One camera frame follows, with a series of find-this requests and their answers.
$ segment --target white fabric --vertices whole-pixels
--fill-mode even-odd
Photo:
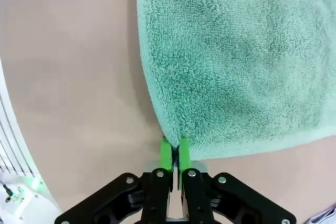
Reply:
[[[336,205],[311,217],[305,224],[336,224]]]

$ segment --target folded cloth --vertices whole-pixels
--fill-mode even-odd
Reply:
[[[305,224],[336,224],[336,206],[311,217]]]
[[[191,158],[336,134],[336,0],[137,0],[162,130]]]

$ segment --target table surface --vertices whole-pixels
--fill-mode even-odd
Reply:
[[[9,95],[63,210],[159,158],[162,132],[139,57],[136,0],[0,0],[0,10]],[[335,153],[336,138],[329,138],[204,162],[211,175],[232,173],[302,223],[336,201]],[[179,202],[174,193],[172,216]]]

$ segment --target towel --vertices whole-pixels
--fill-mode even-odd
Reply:
[[[137,0],[140,53],[166,138],[191,158],[336,134],[336,0]]]
[[[305,224],[336,224],[336,206],[311,217]]]

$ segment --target screw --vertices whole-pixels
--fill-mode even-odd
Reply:
[[[196,176],[196,172],[195,172],[194,170],[190,170],[190,171],[188,172],[188,175],[189,175],[190,177],[195,177],[195,176]]]
[[[127,184],[131,184],[131,183],[133,183],[133,182],[134,182],[134,179],[131,178],[131,177],[129,177],[129,178],[126,179],[126,183],[127,183]]]
[[[219,177],[218,182],[220,182],[221,184],[224,184],[226,182],[226,178],[225,177]]]
[[[156,175],[157,175],[157,177],[162,178],[163,175],[164,175],[164,173],[163,173],[162,171],[158,171],[158,172],[156,173]]]

